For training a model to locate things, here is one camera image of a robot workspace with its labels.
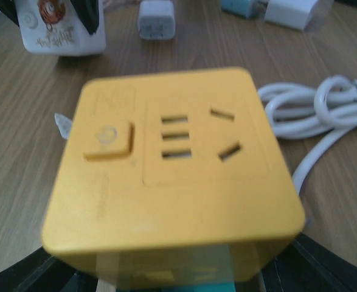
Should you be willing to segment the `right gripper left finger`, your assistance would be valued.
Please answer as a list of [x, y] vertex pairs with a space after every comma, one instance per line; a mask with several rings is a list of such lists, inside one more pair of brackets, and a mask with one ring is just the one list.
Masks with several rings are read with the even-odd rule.
[[0, 291], [95, 291], [97, 284], [43, 248], [0, 272]]

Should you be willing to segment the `teal power strip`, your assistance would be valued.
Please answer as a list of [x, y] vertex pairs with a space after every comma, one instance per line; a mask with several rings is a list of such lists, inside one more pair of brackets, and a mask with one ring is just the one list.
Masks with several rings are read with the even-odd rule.
[[233, 282], [169, 287], [169, 288], [161, 288], [161, 291], [162, 292], [236, 292], [235, 284]]

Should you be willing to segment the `yellow cube socket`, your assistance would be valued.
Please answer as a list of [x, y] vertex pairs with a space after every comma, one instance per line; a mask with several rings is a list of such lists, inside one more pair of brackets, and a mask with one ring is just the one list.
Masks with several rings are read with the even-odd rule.
[[252, 77], [233, 67], [87, 82], [41, 239], [124, 290], [248, 280], [304, 225]]

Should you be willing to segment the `light blue small plug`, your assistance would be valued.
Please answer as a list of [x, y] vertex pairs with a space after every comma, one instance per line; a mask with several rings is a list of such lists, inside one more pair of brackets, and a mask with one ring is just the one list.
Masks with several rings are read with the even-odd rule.
[[256, 0], [221, 0], [221, 10], [246, 19], [255, 18], [266, 7]]

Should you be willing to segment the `small white usb charger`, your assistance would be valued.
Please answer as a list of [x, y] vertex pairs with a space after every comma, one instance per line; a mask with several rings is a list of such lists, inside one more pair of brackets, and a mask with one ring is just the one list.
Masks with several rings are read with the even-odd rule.
[[137, 28], [143, 40], [173, 39], [176, 30], [173, 1], [141, 1]]

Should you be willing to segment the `white cube adapter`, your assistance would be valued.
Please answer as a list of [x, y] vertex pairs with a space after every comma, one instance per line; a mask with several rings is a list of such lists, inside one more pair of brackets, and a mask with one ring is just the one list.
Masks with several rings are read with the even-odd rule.
[[100, 3], [100, 25], [89, 34], [80, 21], [70, 17], [68, 1], [15, 1], [23, 45], [34, 54], [87, 56], [106, 49], [103, 2]]

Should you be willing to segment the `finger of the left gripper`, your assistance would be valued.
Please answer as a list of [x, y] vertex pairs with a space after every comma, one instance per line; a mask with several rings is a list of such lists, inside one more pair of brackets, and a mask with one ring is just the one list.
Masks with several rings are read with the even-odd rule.
[[70, 0], [70, 17], [80, 21], [89, 34], [95, 34], [100, 25], [100, 3], [98, 0]]
[[14, 24], [19, 25], [16, 6], [13, 0], [0, 0], [0, 11]]

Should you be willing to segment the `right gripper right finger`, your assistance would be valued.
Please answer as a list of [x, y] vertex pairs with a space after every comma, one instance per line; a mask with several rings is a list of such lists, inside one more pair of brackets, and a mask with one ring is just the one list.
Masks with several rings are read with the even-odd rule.
[[357, 267], [300, 234], [262, 269], [266, 291], [357, 291]]

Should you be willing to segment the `white charger plug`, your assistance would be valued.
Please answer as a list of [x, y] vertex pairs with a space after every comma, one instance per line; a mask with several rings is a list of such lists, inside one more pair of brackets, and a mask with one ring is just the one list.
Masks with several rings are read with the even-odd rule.
[[271, 0], [267, 2], [264, 20], [304, 31], [311, 23], [326, 18], [333, 3], [324, 0]]

